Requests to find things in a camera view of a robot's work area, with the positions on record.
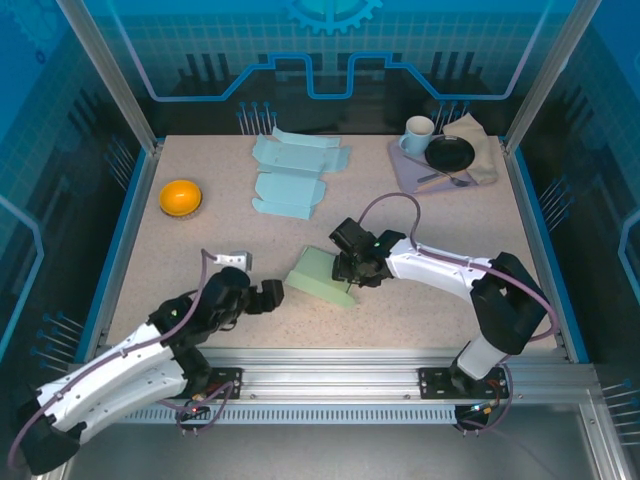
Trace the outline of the green paper box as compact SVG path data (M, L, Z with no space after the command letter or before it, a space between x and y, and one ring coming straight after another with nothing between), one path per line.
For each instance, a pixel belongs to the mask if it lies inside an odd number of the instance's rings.
M329 303L350 308L356 299L349 294L350 284L332 278L336 257L312 246L306 246L285 284Z

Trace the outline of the light blue paper box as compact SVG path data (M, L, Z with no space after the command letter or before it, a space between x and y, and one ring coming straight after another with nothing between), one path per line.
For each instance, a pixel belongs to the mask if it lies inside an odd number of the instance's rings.
M253 208L263 214L308 220L323 200L322 176L344 170L351 148L339 137L285 132L259 135L252 150L258 162Z

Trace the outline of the lavender tray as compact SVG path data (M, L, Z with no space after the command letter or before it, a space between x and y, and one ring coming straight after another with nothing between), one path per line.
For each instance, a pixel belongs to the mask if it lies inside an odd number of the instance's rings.
M465 170L453 172L450 174L462 180L470 181L471 182L470 186L456 187L451 182L449 182L448 184L440 185L438 188L434 188L427 191L416 192L415 191L415 188L417 185L416 180L420 177L424 177L432 174L433 170L425 160L425 153L413 158L421 162L425 162L427 164L427 167L419 166L405 159L404 155L407 155L407 154L399 147L398 140L394 140L389 144L388 151L389 151L389 157L391 160L391 165L396 177L396 181L402 192L407 194L412 194L412 195L420 195L420 194L441 192L441 191L450 190L450 189L453 189L453 190L462 189L462 188L473 187L478 185L473 181L473 179L469 176L469 174L466 172L466 169L465 169Z

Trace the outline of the orange bowl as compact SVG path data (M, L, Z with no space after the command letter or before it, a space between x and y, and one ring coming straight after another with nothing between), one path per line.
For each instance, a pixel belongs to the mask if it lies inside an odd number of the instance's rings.
M173 180L162 187L158 201L163 213L174 218L184 218L195 213L202 203L199 186L185 179Z

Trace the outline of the metal fork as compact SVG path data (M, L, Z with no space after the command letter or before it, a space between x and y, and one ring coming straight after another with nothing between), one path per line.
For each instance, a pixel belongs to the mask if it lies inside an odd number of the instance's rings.
M409 155L404 155L404 158L419 165L422 167L427 167L427 164L425 162L421 162ZM427 183L429 181L435 180L436 178L439 177L446 177L449 179L449 181L456 187L467 187L471 185L470 181L466 181L466 180L462 180L460 178L454 177L453 175L451 175L450 173L447 172L443 172L437 169L432 168L433 173L424 177L420 177L417 179L417 183L418 184L423 184L423 183Z

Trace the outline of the light blue mug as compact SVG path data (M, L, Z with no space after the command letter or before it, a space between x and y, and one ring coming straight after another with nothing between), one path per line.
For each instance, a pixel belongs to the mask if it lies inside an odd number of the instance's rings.
M399 147L412 157L425 153L435 130L433 121L425 116L412 116L405 123L405 132L398 140Z

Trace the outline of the black plate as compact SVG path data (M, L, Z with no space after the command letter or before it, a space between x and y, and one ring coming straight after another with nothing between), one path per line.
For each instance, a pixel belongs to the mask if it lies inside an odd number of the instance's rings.
M473 163L475 150L463 138L442 135L428 144L425 160L435 170L453 173L465 170Z

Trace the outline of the beige cloth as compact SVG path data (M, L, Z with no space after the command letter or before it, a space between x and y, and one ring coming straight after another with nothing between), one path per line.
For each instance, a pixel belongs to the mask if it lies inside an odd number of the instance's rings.
M476 184L489 185L498 180L489 137L470 113L445 125L443 133L466 140L473 147L474 160L466 168L466 172Z

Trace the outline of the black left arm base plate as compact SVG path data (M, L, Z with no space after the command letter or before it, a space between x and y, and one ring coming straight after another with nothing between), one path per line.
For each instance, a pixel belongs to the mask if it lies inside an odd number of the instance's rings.
M243 375L244 370L238 367L213 368L205 392L209 395L220 389L224 384L231 382L232 388L229 399L238 400L243 386Z

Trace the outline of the aluminium mounting rail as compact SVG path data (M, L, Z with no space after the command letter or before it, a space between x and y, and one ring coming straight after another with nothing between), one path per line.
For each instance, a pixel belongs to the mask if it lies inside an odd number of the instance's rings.
M203 348L213 367L243 370L239 401L275 404L418 403L418 370L448 368L455 349ZM598 390L595 368L558 351L534 350L508 360L513 402L580 403Z

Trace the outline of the aluminium table side rail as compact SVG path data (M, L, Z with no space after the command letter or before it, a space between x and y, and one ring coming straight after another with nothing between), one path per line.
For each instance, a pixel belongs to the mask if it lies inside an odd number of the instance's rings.
M526 178L515 154L507 149L505 143L502 144L502 150L539 285L556 314L557 329L554 334L554 341L557 344L557 350L562 353L563 358L568 363L575 363L574 346L571 337L567 333L562 300L557 290L542 231L536 216L535 198L530 195Z
M154 153L142 150L138 157L76 350L77 363L91 360L105 343L163 145L160 139Z

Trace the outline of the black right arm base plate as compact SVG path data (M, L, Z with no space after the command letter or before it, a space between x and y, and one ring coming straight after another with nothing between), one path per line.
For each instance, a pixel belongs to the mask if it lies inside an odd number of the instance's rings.
M451 369L445 367L424 367L417 373L422 400L503 400L510 396L506 371L501 367L492 368L480 380L452 376Z

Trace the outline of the aluminium frame post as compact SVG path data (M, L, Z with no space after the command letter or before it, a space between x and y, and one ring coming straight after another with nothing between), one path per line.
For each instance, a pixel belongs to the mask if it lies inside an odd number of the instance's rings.
M154 155L158 146L156 135L83 0L56 0L56 3L142 149Z
M602 0L576 0L531 89L505 136L504 153L514 154L593 19Z

